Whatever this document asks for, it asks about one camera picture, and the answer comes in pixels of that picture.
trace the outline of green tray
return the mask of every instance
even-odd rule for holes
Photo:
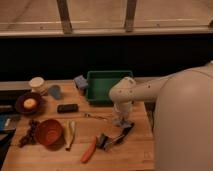
[[[90,104],[112,104],[109,99],[109,90],[122,78],[133,77],[132,71],[89,71],[87,82],[89,87],[86,91],[86,98]]]

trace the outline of plate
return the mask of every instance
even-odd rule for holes
[[[24,107],[24,102],[27,99],[34,99],[36,102],[35,107],[32,109],[27,109]],[[15,103],[15,109],[21,114],[34,114],[36,113],[42,105],[42,97],[39,93],[28,92],[18,97]]]

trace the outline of red bowl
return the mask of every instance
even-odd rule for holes
[[[36,101],[36,106],[32,109],[27,109],[24,107],[24,101],[32,98]],[[35,92],[28,92],[25,93],[23,95],[21,95],[20,97],[18,97],[18,99],[16,100],[15,103],[15,109],[17,112],[21,113],[21,114],[33,114],[36,113],[38,111],[38,109],[41,107],[42,105],[42,97],[39,93],[35,93]]]
[[[35,140],[45,146],[54,144],[60,139],[63,132],[61,124],[55,119],[41,122],[35,130]]]

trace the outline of small toy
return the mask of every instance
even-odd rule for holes
[[[56,100],[61,99],[61,88],[58,85],[52,85],[48,88],[48,93]]]
[[[87,80],[83,77],[83,75],[75,77],[74,82],[75,82],[77,88],[80,90],[85,90],[89,86],[87,83]]]

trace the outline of orange carrot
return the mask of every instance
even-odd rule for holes
[[[90,159],[90,157],[93,155],[93,153],[95,152],[95,149],[96,149],[97,141],[98,141],[98,138],[95,136],[93,138],[91,145],[89,146],[87,151],[84,153],[84,155],[81,157],[82,163],[86,163]]]

